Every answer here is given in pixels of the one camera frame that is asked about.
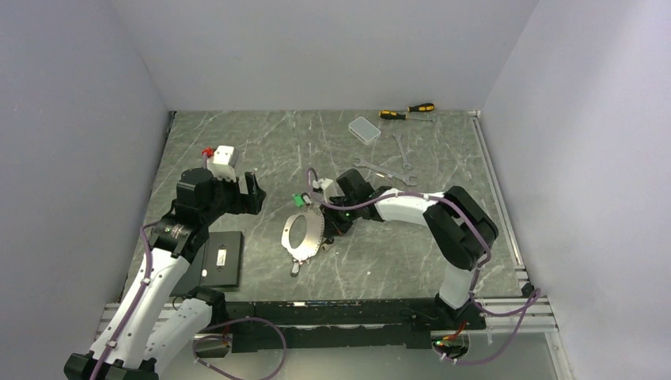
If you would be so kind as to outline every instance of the white wall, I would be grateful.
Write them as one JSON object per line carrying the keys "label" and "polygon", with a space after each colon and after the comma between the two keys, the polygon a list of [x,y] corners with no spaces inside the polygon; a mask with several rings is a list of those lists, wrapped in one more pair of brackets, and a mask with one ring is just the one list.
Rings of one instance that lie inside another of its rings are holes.
{"label": "white wall", "polygon": [[170,109],[480,109],[538,0],[113,0]]}
{"label": "white wall", "polygon": [[167,110],[105,0],[0,2],[0,378],[64,378],[131,260]]}
{"label": "white wall", "polygon": [[483,109],[578,379],[671,375],[671,2],[541,0]]}

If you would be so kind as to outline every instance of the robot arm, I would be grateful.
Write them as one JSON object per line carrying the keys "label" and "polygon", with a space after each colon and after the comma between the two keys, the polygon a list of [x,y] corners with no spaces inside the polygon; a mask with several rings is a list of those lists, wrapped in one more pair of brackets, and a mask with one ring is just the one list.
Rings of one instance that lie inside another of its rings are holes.
{"label": "robot arm", "polygon": [[252,173],[245,173],[248,193],[241,193],[232,147],[220,146],[212,153],[208,169],[182,173],[170,211],[148,239],[151,268],[146,269],[145,256],[109,326],[87,354],[70,356],[64,368],[70,380],[89,379],[92,374],[96,379],[155,379],[156,369],[162,371],[195,333],[226,319],[224,295],[196,288],[182,305],[184,313],[152,334],[170,291],[208,239],[209,226],[226,213],[258,214],[266,196]]}
{"label": "robot arm", "polygon": [[[335,180],[344,196],[331,196],[329,203],[336,206],[354,206],[367,200],[397,194],[398,189],[382,186],[373,190],[356,169],[350,169]],[[445,198],[455,203],[476,227],[487,245],[491,247],[499,230],[477,202],[461,187],[453,186],[447,192],[424,194],[419,197],[390,197],[355,211],[337,211],[321,206],[326,227],[324,237],[344,234],[355,219],[372,219],[378,222],[402,221],[429,227],[442,255],[447,259],[445,277],[436,302],[450,319],[458,320],[468,308],[468,296],[478,260],[484,254],[482,245],[473,232],[461,221],[459,215],[429,196]]]}

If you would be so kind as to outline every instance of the small plastic box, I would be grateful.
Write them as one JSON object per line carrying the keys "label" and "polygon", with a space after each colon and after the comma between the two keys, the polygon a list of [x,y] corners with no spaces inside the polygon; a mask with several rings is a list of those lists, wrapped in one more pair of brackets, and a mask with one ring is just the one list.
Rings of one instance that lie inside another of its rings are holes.
{"label": "small plastic box", "polygon": [[372,144],[380,137],[380,130],[363,116],[359,116],[350,123],[350,132],[366,145]]}

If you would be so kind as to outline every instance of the screwdriver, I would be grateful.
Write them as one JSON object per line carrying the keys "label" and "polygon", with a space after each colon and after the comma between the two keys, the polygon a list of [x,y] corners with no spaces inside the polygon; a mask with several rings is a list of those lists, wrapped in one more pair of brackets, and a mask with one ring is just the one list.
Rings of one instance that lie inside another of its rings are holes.
{"label": "screwdriver", "polygon": [[385,120],[420,120],[420,121],[433,121],[431,119],[420,119],[419,117],[410,117],[404,113],[398,113],[394,111],[389,111],[384,109],[380,111],[380,117]]}
{"label": "screwdriver", "polygon": [[431,112],[436,109],[433,103],[422,103],[408,107],[408,112]]}

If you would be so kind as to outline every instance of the marble tabletop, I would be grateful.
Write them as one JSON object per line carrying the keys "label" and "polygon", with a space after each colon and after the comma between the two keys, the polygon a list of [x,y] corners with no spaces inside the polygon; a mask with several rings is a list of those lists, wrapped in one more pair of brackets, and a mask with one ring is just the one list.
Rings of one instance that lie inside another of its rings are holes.
{"label": "marble tabletop", "polygon": [[[429,230],[402,222],[358,220],[290,276],[292,261],[280,245],[286,219],[297,213],[292,194],[305,191],[305,169],[336,179],[360,156],[402,172],[393,131],[403,133],[408,159],[418,185],[380,178],[368,169],[362,175],[376,188],[391,185],[418,192],[438,192],[453,185],[465,188],[495,221],[501,234],[493,258],[476,288],[479,296],[521,294],[511,251],[503,236],[502,217],[487,176],[483,153],[467,112],[432,112],[433,122],[380,120],[377,111],[243,111],[178,112],[154,182],[146,222],[158,220],[176,194],[180,174],[202,165],[207,146],[235,146],[236,171],[255,171],[267,192],[259,215],[224,215],[210,231],[239,230],[245,236],[240,287],[226,290],[230,301],[282,301],[360,298],[434,297],[446,260]],[[347,125],[364,116],[381,130],[366,146]],[[142,262],[138,242],[129,273]]]}

